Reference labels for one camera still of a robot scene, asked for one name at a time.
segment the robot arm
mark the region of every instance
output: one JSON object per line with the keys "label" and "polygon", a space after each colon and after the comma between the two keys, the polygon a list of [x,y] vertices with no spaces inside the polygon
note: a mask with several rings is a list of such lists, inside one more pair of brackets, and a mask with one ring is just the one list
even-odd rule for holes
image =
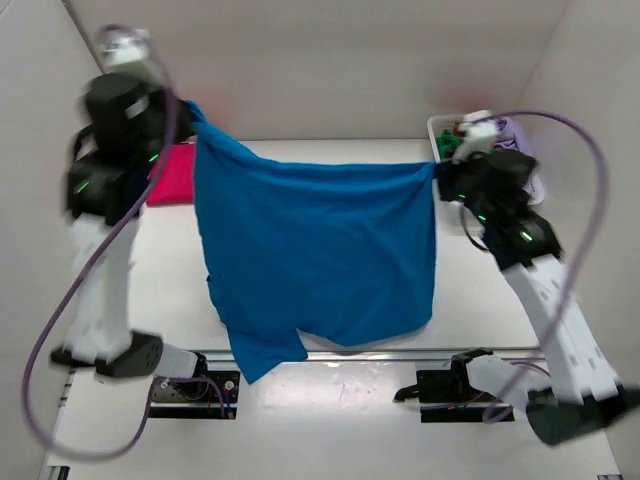
{"label": "robot arm", "polygon": [[[465,121],[487,116],[477,112]],[[544,338],[567,272],[551,225],[529,208],[522,188],[537,161],[513,150],[491,152],[497,136],[491,121],[463,122],[461,130],[465,138],[454,158],[436,167],[440,199],[461,201],[483,226],[482,240],[520,299],[551,375],[526,375],[501,400],[526,413],[548,445],[606,428],[640,405],[640,390],[622,385],[573,297],[555,336]],[[461,382],[495,397],[518,368],[485,349],[454,363]]]}
{"label": "robot arm", "polygon": [[[144,46],[110,45],[111,73],[96,77],[84,96],[91,125],[78,133],[66,174],[66,212],[76,247],[79,273],[116,223],[149,185],[162,148],[164,90],[153,82]],[[180,102],[175,141],[193,135],[189,108]],[[80,156],[85,140],[95,150]],[[168,345],[159,336],[131,330],[127,297],[130,258],[141,212],[124,226],[77,296],[76,319],[50,360],[72,368],[95,368],[112,378],[156,376],[193,378],[206,372],[202,355]],[[198,383],[183,388],[201,388]]]}

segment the purple cable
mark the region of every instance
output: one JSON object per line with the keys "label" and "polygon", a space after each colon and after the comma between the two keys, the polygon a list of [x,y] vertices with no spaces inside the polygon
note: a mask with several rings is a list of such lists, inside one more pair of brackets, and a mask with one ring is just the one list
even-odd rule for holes
{"label": "purple cable", "polygon": [[[98,32],[98,38],[100,39],[101,37],[106,36],[111,32],[122,32],[128,35],[131,35],[135,38],[139,38],[139,35],[135,29],[124,26],[124,25],[106,25],[102,27]],[[46,429],[42,427],[42,425],[40,425],[33,411],[33,406],[31,405],[31,391],[30,391],[31,375],[33,374],[34,365],[38,358],[38,354],[42,350],[45,340],[51,333],[51,330],[53,329],[56,322],[62,315],[62,312],[64,311],[64,309],[67,307],[67,305],[69,304],[73,296],[76,294],[76,292],[78,291],[82,283],[85,281],[85,279],[91,272],[91,269],[96,265],[96,263],[98,262],[102,254],[107,250],[109,245],[122,231],[124,226],[134,217],[136,212],[144,205],[144,202],[147,200],[147,198],[149,197],[149,195],[157,185],[158,181],[162,177],[165,167],[167,166],[169,152],[171,150],[171,145],[173,143],[173,139],[175,138],[175,133],[177,128],[178,103],[173,93],[173,89],[171,87],[171,81],[166,68],[164,67],[162,62],[159,60],[159,58],[155,54],[155,51],[152,48],[152,46],[149,44],[149,42],[146,39],[142,39],[142,38],[140,38],[140,41],[142,41],[148,48],[149,56],[157,64],[158,68],[160,68],[160,70],[162,71],[162,74],[164,76],[165,83],[166,83],[165,94],[166,94],[167,124],[166,124],[165,133],[164,133],[162,151],[160,152],[160,156],[156,165],[156,168],[157,168],[156,173],[153,175],[153,178],[149,182],[149,186],[145,189],[145,191],[140,196],[140,198],[131,207],[131,209],[124,215],[124,217],[122,217],[122,219],[118,223],[116,223],[116,225],[113,227],[113,229],[111,230],[107,238],[105,238],[102,244],[98,246],[96,251],[93,253],[93,255],[91,255],[91,257],[89,258],[85,266],[82,268],[82,270],[78,274],[77,278],[71,284],[71,287],[69,288],[67,293],[64,295],[64,297],[60,301],[60,304],[55,309],[55,311],[53,312],[53,315],[51,315],[51,318],[47,321],[44,329],[42,330],[42,333],[36,340],[33,350],[29,354],[29,359],[27,360],[27,364],[24,368],[24,374],[22,376],[21,407],[22,407],[22,413],[24,415],[25,422],[29,427],[29,429],[31,430],[31,433],[34,435],[36,440],[40,442],[49,452],[52,452],[56,455],[65,457],[73,461],[100,462],[100,461],[112,460],[124,455],[129,450],[131,450],[131,448],[138,442],[138,440],[142,436],[142,432],[144,431],[144,427],[149,418],[149,412],[151,409],[152,392],[156,384],[156,380],[151,382],[151,387],[149,388],[149,394],[147,396],[147,403],[146,403],[145,412],[144,412],[142,421],[135,435],[131,439],[131,441],[126,445],[124,445],[123,447],[120,447],[110,452],[82,452],[58,443],[56,439],[49,432],[47,432]],[[207,381],[207,383],[209,383],[216,390],[216,393],[218,394],[218,397],[219,397],[222,411],[224,413],[224,407],[223,407],[222,395],[220,393],[220,389],[218,388],[217,385],[215,385],[213,381],[209,379],[201,379],[201,378],[171,379],[171,381],[172,382],[173,381],[178,381],[178,382]]]}
{"label": "purple cable", "polygon": [[[558,307],[556,308],[555,314],[551,321],[551,325],[544,333],[542,338],[540,339],[540,350],[544,351],[545,347],[549,344],[549,342],[553,339],[553,336],[556,334],[560,323],[562,322],[562,318],[564,316],[564,312],[567,308],[567,303],[569,301],[569,295],[573,290],[576,280],[578,278],[578,274],[582,269],[585,259],[587,258],[587,254],[589,250],[593,246],[593,242],[595,241],[600,228],[602,227],[602,223],[604,221],[605,213],[607,210],[607,205],[609,201],[609,170],[607,167],[607,161],[605,160],[604,153],[600,146],[597,144],[595,139],[580,125],[569,120],[562,115],[558,115],[551,112],[542,112],[536,110],[518,110],[513,112],[500,113],[497,115],[491,115],[489,117],[482,118],[480,120],[476,120],[472,123],[484,122],[487,120],[494,120],[501,117],[517,117],[522,115],[533,115],[537,117],[545,117],[550,118],[551,120],[555,120],[557,122],[563,123],[569,128],[571,128],[574,132],[576,132],[582,139],[585,141],[591,154],[593,155],[593,159],[596,164],[596,173],[597,173],[597,189],[596,189],[596,201],[593,206],[593,210],[591,211],[591,216],[589,218],[589,223],[587,224],[587,228],[585,229],[584,235],[582,237],[582,241],[578,246],[578,250],[576,251],[575,256],[569,263],[567,278],[562,286],[562,290],[560,293],[560,302],[558,303]],[[503,398],[508,395],[522,380],[525,375],[525,370],[522,369],[518,371],[513,377],[509,379],[509,381],[505,384],[502,390],[498,393],[498,398]],[[488,407],[484,414],[483,420],[486,423],[495,423],[495,419],[497,417],[491,417],[491,412],[495,410],[495,406]]]}

